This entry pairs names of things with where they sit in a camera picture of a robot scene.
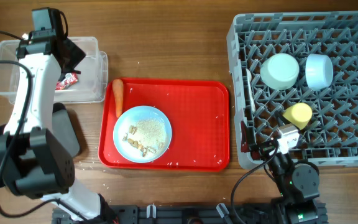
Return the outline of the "red snack wrapper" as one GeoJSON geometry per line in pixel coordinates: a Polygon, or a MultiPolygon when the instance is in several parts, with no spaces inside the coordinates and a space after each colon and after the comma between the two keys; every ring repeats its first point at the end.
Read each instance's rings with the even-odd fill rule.
{"type": "Polygon", "coordinates": [[[67,89],[68,87],[76,84],[78,81],[79,81],[79,79],[78,79],[78,75],[76,73],[67,73],[65,75],[65,78],[56,84],[55,89],[56,90],[67,89]]]}

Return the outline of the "yellow plastic cup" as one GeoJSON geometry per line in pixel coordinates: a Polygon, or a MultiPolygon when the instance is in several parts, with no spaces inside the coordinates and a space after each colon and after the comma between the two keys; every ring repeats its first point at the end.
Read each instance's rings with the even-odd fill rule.
{"type": "Polygon", "coordinates": [[[299,130],[304,129],[313,115],[312,109],[306,103],[297,103],[287,108],[283,117],[295,125],[299,130]]]}

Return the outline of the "orange carrot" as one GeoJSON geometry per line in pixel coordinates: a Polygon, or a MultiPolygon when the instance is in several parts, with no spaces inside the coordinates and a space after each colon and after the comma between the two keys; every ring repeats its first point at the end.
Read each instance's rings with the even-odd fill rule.
{"type": "Polygon", "coordinates": [[[123,111],[124,101],[124,83],[121,79],[115,79],[112,82],[112,90],[114,94],[115,106],[116,106],[116,117],[119,118],[123,111]]]}

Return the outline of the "mint green bowl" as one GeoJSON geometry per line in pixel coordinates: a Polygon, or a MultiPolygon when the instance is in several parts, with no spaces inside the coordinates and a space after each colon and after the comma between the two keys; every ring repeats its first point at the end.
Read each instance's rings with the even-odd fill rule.
{"type": "Polygon", "coordinates": [[[295,57],[279,53],[262,64],[260,76],[269,88],[287,90],[295,84],[299,72],[300,66],[295,57]]]}

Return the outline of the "light blue bowl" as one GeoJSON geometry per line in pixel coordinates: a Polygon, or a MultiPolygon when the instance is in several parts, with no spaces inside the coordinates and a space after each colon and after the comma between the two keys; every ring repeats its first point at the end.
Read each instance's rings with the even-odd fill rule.
{"type": "Polygon", "coordinates": [[[306,59],[305,77],[314,91],[329,87],[333,82],[333,63],[327,55],[310,54],[306,59]]]}

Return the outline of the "light blue plate with rice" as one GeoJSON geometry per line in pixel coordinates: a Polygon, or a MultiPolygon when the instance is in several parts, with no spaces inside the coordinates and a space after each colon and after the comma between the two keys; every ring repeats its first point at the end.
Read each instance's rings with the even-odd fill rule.
{"type": "Polygon", "coordinates": [[[136,106],[124,112],[113,129],[118,153],[128,161],[145,164],[162,157],[170,147],[172,125],[152,106],[136,106]]]}

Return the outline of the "white plastic spoon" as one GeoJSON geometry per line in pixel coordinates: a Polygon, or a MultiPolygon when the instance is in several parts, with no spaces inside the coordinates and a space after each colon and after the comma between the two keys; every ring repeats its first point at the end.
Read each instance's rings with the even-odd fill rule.
{"type": "Polygon", "coordinates": [[[247,89],[248,89],[248,96],[249,96],[249,101],[250,101],[250,107],[251,107],[251,111],[253,113],[255,113],[256,108],[255,108],[255,102],[254,102],[254,96],[253,96],[253,91],[252,91],[252,87],[251,87],[251,80],[252,80],[252,75],[250,70],[247,68],[246,69],[246,77],[247,77],[247,89]]]}

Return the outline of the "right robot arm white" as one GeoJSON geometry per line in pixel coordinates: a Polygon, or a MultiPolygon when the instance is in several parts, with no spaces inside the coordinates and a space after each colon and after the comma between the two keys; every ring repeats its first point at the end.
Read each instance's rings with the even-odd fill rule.
{"type": "Polygon", "coordinates": [[[246,177],[260,168],[268,167],[280,197],[272,199],[271,218],[277,223],[319,223],[316,198],[319,193],[319,169],[308,161],[294,162],[289,150],[296,147],[299,129],[291,123],[278,128],[278,136],[257,144],[251,129],[241,122],[241,151],[249,153],[262,163],[245,173],[231,191],[231,207],[234,207],[236,189],[246,177]]]}

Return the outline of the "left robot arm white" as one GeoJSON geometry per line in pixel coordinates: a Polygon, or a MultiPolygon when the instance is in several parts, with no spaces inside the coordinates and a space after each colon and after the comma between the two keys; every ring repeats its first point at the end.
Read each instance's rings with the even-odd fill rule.
{"type": "Polygon", "coordinates": [[[9,121],[0,126],[0,188],[16,196],[53,203],[78,223],[117,223],[102,197],[75,178],[73,158],[52,129],[55,87],[74,72],[85,53],[68,38],[64,13],[44,7],[32,11],[34,29],[20,39],[13,65],[19,86],[9,121]]]}

